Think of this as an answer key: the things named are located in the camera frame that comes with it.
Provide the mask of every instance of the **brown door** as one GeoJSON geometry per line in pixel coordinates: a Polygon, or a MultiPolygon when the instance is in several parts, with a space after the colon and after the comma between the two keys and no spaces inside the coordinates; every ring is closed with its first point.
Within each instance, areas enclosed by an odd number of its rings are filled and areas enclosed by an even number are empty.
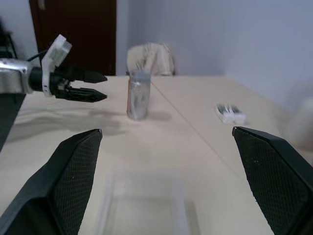
{"type": "Polygon", "coordinates": [[[62,34],[72,49],[62,65],[115,75],[116,0],[29,0],[38,51],[62,34]]]}

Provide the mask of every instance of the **white table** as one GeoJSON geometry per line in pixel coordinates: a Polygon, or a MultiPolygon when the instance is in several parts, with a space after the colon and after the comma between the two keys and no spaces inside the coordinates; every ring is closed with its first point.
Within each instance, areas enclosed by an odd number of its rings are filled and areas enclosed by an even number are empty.
{"type": "Polygon", "coordinates": [[[274,135],[280,135],[274,120],[283,111],[224,77],[156,77],[153,84],[149,116],[142,122],[126,116],[127,77],[109,77],[97,85],[108,95],[97,103],[28,95],[0,154],[0,213],[48,160],[60,138],[101,128],[93,188],[79,234],[92,233],[106,178],[118,165],[179,172],[194,235],[273,234],[246,182],[232,126],[221,124],[212,105],[234,103],[247,114],[249,127],[274,135]]]}

